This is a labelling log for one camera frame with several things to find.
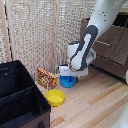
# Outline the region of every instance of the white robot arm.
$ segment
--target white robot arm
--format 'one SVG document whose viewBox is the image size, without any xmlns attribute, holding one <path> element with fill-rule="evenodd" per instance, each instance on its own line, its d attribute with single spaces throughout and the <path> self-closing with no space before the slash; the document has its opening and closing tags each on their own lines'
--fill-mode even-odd
<svg viewBox="0 0 128 128">
<path fill-rule="evenodd" d="M 76 76 L 87 75 L 87 66 L 96 58 L 96 53 L 91 48 L 93 43 L 110 28 L 125 2 L 126 0 L 97 0 L 81 40 L 68 45 L 69 66 L 60 66 L 60 75 L 65 76 L 66 72 L 67 75 L 69 72 L 70 75 L 72 72 L 76 72 Z"/>
</svg>

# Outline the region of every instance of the blue bowl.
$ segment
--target blue bowl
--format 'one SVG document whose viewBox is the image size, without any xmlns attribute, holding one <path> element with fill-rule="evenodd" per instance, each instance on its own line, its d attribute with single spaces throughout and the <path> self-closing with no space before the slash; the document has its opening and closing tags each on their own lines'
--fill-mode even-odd
<svg viewBox="0 0 128 128">
<path fill-rule="evenodd" d="M 75 78 L 72 76 L 60 76 L 60 85 L 65 88 L 71 88 L 75 83 Z"/>
</svg>

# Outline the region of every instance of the light wood floorboard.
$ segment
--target light wood floorboard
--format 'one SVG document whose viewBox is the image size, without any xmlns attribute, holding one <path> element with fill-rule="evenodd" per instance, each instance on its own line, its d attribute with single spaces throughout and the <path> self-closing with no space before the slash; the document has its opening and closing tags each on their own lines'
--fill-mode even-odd
<svg viewBox="0 0 128 128">
<path fill-rule="evenodd" d="M 38 87 L 45 96 L 47 90 Z M 50 128 L 110 128 L 128 101 L 128 86 L 95 68 L 73 87 L 58 83 L 58 89 L 66 97 L 61 106 L 52 107 Z"/>
</svg>

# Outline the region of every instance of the black storage bin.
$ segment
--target black storage bin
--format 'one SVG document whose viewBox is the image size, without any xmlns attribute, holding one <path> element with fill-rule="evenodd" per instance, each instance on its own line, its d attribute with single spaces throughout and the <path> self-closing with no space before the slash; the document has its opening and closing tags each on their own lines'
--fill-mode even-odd
<svg viewBox="0 0 128 128">
<path fill-rule="evenodd" d="M 0 64 L 0 128 L 50 128 L 50 111 L 20 61 Z"/>
</svg>

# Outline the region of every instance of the yellow bowl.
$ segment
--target yellow bowl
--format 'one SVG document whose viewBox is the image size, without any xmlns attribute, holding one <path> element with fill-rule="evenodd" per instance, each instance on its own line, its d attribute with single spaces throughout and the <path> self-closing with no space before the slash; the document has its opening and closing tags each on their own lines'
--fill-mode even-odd
<svg viewBox="0 0 128 128">
<path fill-rule="evenodd" d="M 65 95 L 62 91 L 53 89 L 46 93 L 46 99 L 51 106 L 57 107 L 63 103 Z"/>
</svg>

